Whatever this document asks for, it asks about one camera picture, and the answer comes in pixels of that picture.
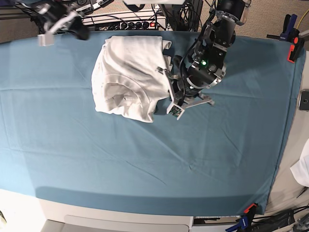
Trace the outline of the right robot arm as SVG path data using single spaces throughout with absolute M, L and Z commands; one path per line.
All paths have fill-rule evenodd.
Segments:
M 26 12 L 42 17 L 43 33 L 38 35 L 39 46 L 54 44 L 55 34 L 68 32 L 78 40 L 89 39 L 89 29 L 83 24 L 83 12 L 78 11 L 76 0 L 18 0 Z

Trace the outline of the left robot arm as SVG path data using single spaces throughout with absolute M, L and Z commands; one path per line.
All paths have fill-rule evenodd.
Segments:
M 250 5 L 249 0 L 214 0 L 197 39 L 184 56 L 173 58 L 178 73 L 157 68 L 169 80 L 171 102 L 167 114 L 179 119 L 188 108 L 215 104 L 202 90 L 214 87 L 225 77 L 227 50 L 236 39 L 235 27 L 246 23 Z

